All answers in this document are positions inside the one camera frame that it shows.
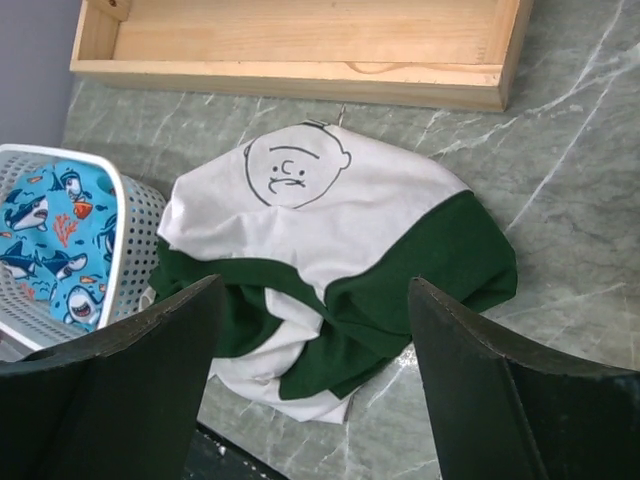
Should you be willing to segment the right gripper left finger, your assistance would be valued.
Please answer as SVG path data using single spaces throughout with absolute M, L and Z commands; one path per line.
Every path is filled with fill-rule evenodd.
M 209 276 L 148 309 L 1 366 L 5 479 L 177 479 L 225 289 Z

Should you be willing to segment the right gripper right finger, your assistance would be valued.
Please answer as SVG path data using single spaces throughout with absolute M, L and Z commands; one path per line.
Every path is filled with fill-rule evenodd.
M 530 340 L 422 278 L 409 320 L 445 479 L 635 479 L 639 374 Z

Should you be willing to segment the green and white t shirt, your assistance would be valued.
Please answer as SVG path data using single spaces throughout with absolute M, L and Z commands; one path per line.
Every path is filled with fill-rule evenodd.
M 453 173 L 310 120 L 179 176 L 158 234 L 144 302 L 220 276 L 210 375 L 300 422 L 343 423 L 405 350 L 413 278 L 477 312 L 518 285 L 513 247 Z

